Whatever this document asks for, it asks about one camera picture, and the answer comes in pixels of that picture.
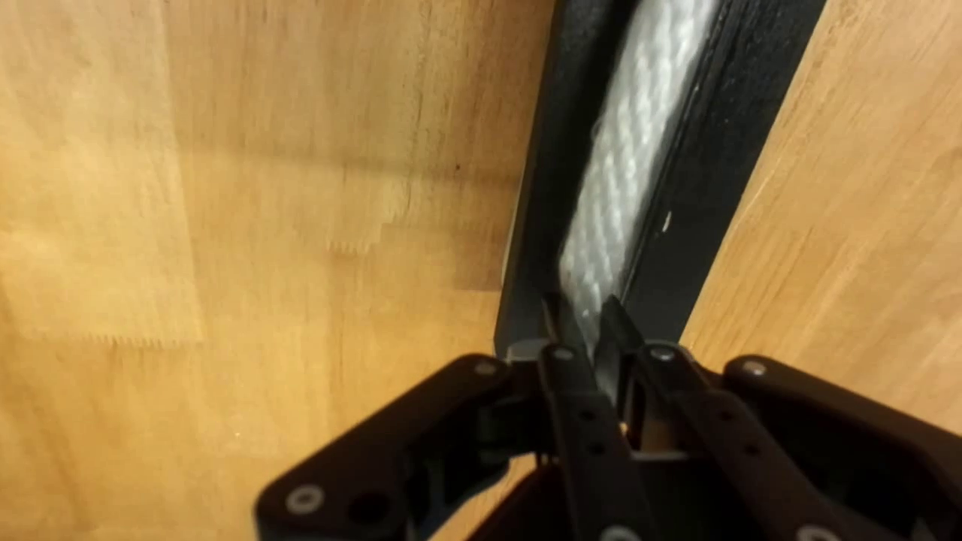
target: wood grain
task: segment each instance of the wood grain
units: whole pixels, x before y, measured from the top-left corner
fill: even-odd
[[[491,349],[552,13],[0,2],[0,537],[253,537],[279,468]],[[962,430],[960,25],[827,7],[701,356]]]
[[[253,537],[276,473],[491,351],[552,13],[4,2],[0,537]]]

